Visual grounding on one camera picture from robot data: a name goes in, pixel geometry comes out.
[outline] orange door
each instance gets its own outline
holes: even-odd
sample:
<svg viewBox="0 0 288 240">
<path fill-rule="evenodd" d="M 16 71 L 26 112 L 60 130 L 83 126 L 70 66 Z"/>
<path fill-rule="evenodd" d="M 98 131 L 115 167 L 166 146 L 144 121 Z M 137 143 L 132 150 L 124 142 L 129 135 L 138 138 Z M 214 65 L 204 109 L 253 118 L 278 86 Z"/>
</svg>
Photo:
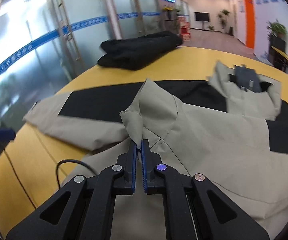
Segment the orange door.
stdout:
<svg viewBox="0 0 288 240">
<path fill-rule="evenodd" d="M 253 0 L 245 1 L 246 11 L 246 47 L 254 49 L 255 43 L 255 16 Z"/>
</svg>

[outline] floor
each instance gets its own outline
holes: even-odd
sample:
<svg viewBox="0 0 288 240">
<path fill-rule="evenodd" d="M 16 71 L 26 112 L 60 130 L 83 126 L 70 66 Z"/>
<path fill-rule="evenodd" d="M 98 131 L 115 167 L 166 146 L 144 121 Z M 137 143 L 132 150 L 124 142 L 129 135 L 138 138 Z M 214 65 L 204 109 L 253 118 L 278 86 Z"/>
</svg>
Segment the floor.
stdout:
<svg viewBox="0 0 288 240">
<path fill-rule="evenodd" d="M 253 49 L 247 48 L 234 36 L 220 32 L 190 30 L 191 40 L 185 41 L 183 46 L 214 49 L 240 55 L 257 60 Z"/>
</svg>

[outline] black cable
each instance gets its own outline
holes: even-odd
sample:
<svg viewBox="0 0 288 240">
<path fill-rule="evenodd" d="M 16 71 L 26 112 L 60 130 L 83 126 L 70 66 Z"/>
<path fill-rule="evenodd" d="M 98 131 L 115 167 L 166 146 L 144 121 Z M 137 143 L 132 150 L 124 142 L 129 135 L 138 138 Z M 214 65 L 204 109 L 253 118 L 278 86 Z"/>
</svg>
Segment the black cable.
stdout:
<svg viewBox="0 0 288 240">
<path fill-rule="evenodd" d="M 10 157 L 9 157 L 8 153 L 6 152 L 6 150 L 4 150 L 4 153 L 5 153 L 7 159 L 8 159 L 8 161 L 9 161 L 9 163 L 10 163 L 10 166 L 12 166 L 13 172 L 14 172 L 14 174 L 15 174 L 18 182 L 19 182 L 19 184 L 22 186 L 22 188 L 23 188 L 26 196 L 28 197 L 29 201 L 31 202 L 31 204 L 33 205 L 33 207 L 36 209 L 35 204 L 34 204 L 33 201 L 31 200 L 31 198 L 29 197 L 29 195 L 28 195 L 27 191 L 25 190 L 23 184 L 21 183 L 21 181 L 20 181 L 20 179 L 19 179 L 19 177 L 18 177 L 18 175 L 17 175 L 17 173 L 16 173 L 16 171 L 15 171 L 15 169 L 14 169 L 13 163 L 12 163 L 12 161 L 10 160 Z"/>
<path fill-rule="evenodd" d="M 98 173 L 91 167 L 89 166 L 88 164 L 82 162 L 82 161 L 78 161 L 78 160 L 73 160 L 73 159 L 67 159 L 67 160 L 61 160 L 59 163 L 57 163 L 56 165 L 56 179 L 57 179 L 57 185 L 58 185 L 58 188 L 60 189 L 61 188 L 61 185 L 59 183 L 59 178 L 58 178 L 58 168 L 61 164 L 63 163 L 77 163 L 77 164 L 80 164 L 82 166 L 84 166 L 85 168 L 89 169 L 95 176 L 98 175 Z"/>
</svg>

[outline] television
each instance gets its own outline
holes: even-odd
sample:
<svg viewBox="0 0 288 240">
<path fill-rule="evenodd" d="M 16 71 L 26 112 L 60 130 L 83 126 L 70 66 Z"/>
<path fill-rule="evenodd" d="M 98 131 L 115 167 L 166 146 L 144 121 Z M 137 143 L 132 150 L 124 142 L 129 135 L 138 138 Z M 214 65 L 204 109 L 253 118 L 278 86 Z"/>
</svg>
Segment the television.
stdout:
<svg viewBox="0 0 288 240">
<path fill-rule="evenodd" d="M 209 13 L 195 13 L 195 20 L 200 22 L 209 22 L 210 15 Z"/>
</svg>

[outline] silver screw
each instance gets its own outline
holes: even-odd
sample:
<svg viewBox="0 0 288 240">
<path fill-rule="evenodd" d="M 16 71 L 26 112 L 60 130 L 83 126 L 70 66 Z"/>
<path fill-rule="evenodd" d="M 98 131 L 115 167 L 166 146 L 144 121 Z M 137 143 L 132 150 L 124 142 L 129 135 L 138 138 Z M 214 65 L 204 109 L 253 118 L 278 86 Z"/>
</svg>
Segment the silver screw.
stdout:
<svg viewBox="0 0 288 240">
<path fill-rule="evenodd" d="M 84 177 L 82 175 L 77 175 L 75 178 L 74 178 L 74 182 L 76 183 L 81 183 L 84 181 Z"/>
<path fill-rule="evenodd" d="M 113 171 L 120 171 L 122 168 L 123 168 L 122 166 L 116 164 L 116 165 L 113 166 L 112 169 L 113 169 Z"/>
<path fill-rule="evenodd" d="M 165 164 L 158 164 L 157 166 L 156 166 L 156 168 L 159 170 L 159 171 L 164 171 L 164 170 L 166 170 L 166 165 Z"/>
<path fill-rule="evenodd" d="M 205 176 L 204 176 L 203 174 L 201 174 L 201 173 L 197 173 L 197 174 L 195 175 L 195 179 L 196 179 L 197 181 L 203 181 L 203 180 L 205 179 Z"/>
</svg>

